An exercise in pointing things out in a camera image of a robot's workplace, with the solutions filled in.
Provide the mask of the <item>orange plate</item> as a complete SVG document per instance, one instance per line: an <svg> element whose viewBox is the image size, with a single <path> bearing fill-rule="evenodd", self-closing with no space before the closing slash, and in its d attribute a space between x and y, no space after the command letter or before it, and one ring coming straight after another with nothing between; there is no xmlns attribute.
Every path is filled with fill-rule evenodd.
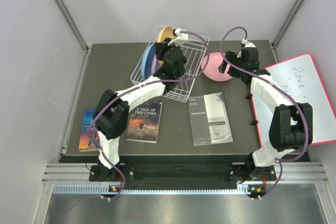
<svg viewBox="0 0 336 224"><path fill-rule="evenodd" d="M166 38L174 39L173 28L171 26L165 26L162 28L156 42L163 42Z"/></svg>

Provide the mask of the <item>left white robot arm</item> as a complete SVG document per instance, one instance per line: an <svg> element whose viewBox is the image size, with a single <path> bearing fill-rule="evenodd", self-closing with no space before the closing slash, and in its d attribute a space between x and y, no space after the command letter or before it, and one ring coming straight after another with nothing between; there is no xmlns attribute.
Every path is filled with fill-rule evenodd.
<svg viewBox="0 0 336 224"><path fill-rule="evenodd" d="M156 55L163 61L154 75L128 89L103 93L93 116L93 124L99 136L99 165L101 174L107 180L114 180L119 174L116 165L119 138L128 126L129 112L152 98L172 91L184 76L187 62L180 46L168 42L154 44Z"/></svg>

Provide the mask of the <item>blue fantasy cover book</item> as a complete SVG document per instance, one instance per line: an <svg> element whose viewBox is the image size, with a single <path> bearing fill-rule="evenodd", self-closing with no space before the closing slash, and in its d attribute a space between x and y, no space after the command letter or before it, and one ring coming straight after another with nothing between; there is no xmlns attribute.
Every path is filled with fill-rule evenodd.
<svg viewBox="0 0 336 224"><path fill-rule="evenodd" d="M83 112L80 139L78 145L78 151L80 152L99 150L99 147L97 146L97 144L99 143L98 131L94 124L90 126L93 121L94 113L95 109L85 109Z"/></svg>

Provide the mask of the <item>grey setup guide booklet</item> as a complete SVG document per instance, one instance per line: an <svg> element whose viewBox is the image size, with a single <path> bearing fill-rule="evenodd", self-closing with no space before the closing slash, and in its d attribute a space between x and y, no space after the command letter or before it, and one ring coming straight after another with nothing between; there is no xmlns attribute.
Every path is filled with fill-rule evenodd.
<svg viewBox="0 0 336 224"><path fill-rule="evenodd" d="M194 146L233 142L221 92L190 97L187 103Z"/></svg>

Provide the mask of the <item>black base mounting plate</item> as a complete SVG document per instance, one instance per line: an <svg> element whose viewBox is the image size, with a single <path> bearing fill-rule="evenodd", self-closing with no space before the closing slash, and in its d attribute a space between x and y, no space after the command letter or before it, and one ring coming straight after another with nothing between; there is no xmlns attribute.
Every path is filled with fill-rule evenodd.
<svg viewBox="0 0 336 224"><path fill-rule="evenodd" d="M263 168L257 173L248 172L244 164L123 164L117 168L126 181L138 182L145 178L164 177L215 177L223 182L273 182L277 179L274 167Z"/></svg>

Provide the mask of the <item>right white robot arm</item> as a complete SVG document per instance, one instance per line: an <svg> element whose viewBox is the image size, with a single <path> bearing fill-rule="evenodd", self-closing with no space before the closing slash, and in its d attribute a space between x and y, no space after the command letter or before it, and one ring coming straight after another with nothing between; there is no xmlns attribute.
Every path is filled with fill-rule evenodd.
<svg viewBox="0 0 336 224"><path fill-rule="evenodd" d="M272 112L268 141L245 161L245 174L252 180L260 179L276 161L296 149L306 151L312 143L313 108L309 103L298 103L274 82L270 72L260 69L258 50L248 43L239 53L222 53L218 71L228 68L231 77L240 79L257 94Z"/></svg>

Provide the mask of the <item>pink framed whiteboard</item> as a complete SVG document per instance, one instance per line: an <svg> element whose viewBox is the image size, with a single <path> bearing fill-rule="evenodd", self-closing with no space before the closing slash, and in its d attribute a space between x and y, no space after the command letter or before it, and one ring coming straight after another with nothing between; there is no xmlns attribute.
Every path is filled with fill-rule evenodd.
<svg viewBox="0 0 336 224"><path fill-rule="evenodd" d="M312 145L335 141L335 109L311 54L302 54L266 68L284 92L313 108Z"/></svg>

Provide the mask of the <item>white wire dish rack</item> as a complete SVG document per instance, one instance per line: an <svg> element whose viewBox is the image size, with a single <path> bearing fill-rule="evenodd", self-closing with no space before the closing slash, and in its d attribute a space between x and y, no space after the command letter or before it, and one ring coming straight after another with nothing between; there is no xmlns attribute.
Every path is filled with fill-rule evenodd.
<svg viewBox="0 0 336 224"><path fill-rule="evenodd" d="M156 72L165 74L164 80L182 79L183 82L173 82L174 87L164 96L185 103L195 82L189 79L198 74L201 61L206 56L205 44L209 42L209 37L188 35L187 41L177 47L168 45L173 38L172 27L159 27L136 64L130 80L138 84Z"/></svg>

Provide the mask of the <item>Tale of Two Cities book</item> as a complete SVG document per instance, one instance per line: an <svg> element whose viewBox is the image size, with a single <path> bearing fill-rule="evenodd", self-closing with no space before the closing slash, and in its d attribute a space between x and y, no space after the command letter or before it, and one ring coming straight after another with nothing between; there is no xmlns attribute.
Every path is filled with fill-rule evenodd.
<svg viewBox="0 0 336 224"><path fill-rule="evenodd" d="M161 101L145 102L131 111L126 140L157 143L162 111Z"/></svg>

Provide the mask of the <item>pink plate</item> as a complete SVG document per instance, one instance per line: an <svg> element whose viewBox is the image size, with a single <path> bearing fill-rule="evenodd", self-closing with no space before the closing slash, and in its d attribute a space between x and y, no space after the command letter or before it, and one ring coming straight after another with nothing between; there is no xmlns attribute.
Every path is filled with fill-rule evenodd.
<svg viewBox="0 0 336 224"><path fill-rule="evenodd" d="M230 65L226 66L224 73L219 72L218 69L223 62L223 57L220 52L210 53L208 64L205 67L206 61L207 61L207 56L202 59L201 70L203 70L203 74L209 79L213 81L217 81L217 82L223 82L223 81L228 81L233 78L228 74Z"/></svg>

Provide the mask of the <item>aluminium frame rail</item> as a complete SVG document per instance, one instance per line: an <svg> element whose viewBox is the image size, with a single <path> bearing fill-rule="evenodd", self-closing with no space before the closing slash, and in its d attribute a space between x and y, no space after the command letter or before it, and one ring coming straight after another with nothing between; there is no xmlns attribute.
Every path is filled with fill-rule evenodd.
<svg viewBox="0 0 336 224"><path fill-rule="evenodd" d="M44 175L44 182L86 183L89 181L88 168L92 165L79 163L48 164ZM292 162L283 163L282 177L284 184L319 184L327 183L328 178L321 162Z"/></svg>

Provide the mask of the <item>blue plate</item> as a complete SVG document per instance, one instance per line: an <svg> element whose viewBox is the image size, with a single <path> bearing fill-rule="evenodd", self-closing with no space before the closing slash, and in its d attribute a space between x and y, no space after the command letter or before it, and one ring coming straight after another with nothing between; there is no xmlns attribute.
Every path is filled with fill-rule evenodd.
<svg viewBox="0 0 336 224"><path fill-rule="evenodd" d="M155 45L150 45L144 51L141 61L141 77L143 80L148 79L153 74L153 65L156 60Z"/></svg>

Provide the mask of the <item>purple plate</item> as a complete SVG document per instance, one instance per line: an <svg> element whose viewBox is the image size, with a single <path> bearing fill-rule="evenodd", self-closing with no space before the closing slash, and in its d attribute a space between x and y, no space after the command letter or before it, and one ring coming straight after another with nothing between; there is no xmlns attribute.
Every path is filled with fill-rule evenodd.
<svg viewBox="0 0 336 224"><path fill-rule="evenodd" d="M159 69L161 65L157 59L154 59L152 62L152 67L151 67L151 75L155 74Z"/></svg>

